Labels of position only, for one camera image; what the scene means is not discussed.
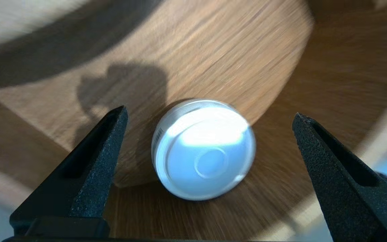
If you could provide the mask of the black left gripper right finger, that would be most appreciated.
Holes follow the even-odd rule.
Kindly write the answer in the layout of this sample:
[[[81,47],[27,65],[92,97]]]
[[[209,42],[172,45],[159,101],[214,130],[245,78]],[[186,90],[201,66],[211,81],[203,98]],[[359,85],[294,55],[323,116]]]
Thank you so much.
[[[316,120],[292,130],[335,242],[387,242],[387,182]]]

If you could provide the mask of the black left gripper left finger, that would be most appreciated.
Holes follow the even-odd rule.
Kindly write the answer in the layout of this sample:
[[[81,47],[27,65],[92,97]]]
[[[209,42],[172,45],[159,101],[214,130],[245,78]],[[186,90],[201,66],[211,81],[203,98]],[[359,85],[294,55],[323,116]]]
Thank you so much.
[[[103,218],[128,123],[124,106],[109,111],[11,214],[11,242],[107,242]]]

